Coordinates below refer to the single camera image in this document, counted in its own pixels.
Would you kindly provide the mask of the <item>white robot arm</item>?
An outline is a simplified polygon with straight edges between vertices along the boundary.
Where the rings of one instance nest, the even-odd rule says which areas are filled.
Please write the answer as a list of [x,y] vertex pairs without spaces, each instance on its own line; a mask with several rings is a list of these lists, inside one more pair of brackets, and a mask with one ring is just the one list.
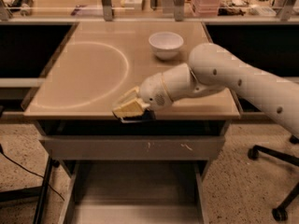
[[114,104],[117,119],[141,117],[184,98],[228,88],[299,137],[299,85],[242,62],[213,43],[196,46],[186,63],[147,77]]

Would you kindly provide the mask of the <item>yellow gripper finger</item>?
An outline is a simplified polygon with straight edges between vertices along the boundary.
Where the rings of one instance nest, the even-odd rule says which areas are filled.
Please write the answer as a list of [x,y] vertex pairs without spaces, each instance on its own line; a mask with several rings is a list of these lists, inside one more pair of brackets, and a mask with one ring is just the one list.
[[149,107],[141,98],[134,98],[117,105],[112,112],[118,119],[133,118],[142,116]]
[[133,101],[135,98],[139,97],[139,87],[135,86],[123,94],[117,101],[118,104],[125,104],[129,101]]

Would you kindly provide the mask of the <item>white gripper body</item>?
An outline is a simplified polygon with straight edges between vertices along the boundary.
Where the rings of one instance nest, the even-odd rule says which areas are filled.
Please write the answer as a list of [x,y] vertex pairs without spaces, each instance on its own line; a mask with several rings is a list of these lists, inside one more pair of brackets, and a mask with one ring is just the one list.
[[139,87],[139,97],[148,105],[148,110],[156,111],[173,104],[162,73],[146,78]]

